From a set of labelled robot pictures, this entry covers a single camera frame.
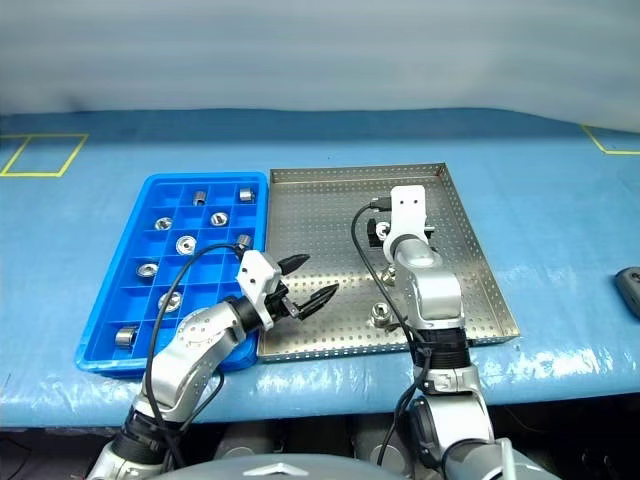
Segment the blue table surface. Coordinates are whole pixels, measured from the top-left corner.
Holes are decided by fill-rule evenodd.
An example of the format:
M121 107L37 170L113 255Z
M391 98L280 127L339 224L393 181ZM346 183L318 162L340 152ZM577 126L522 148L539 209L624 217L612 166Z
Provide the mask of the blue table surface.
M0 134L52 132L90 135L62 177L0 177L2 427L124 419L138 382L84 373L73 355L138 191L158 172L446 162L522 332L472 350L487 401L640 387L640 320L612 283L640 264L640 156L607 155L578 125L481 109L0 118ZM46 153L25 161L38 168ZM391 411L410 380L406 353L258 364L230 374L200 420Z

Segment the perforated metal tray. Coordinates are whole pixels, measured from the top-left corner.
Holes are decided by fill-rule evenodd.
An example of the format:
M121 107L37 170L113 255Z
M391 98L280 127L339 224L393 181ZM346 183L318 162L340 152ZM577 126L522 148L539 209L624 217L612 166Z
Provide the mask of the perforated metal tray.
M382 297L366 271L349 227L359 207L389 195L396 185L424 185L431 244L462 286L467 334L474 344L499 343L519 335L502 293L469 224L445 164L271 171L268 252L276 259L308 253L311 260L287 277L293 299L340 283L329 304L299 322L281 320L260 339L264 360L288 360L406 349L400 330L386 333L369 323ZM358 238L377 271L387 266L380 248L369 248L366 221L389 213L365 213ZM399 308L401 296L390 288Z

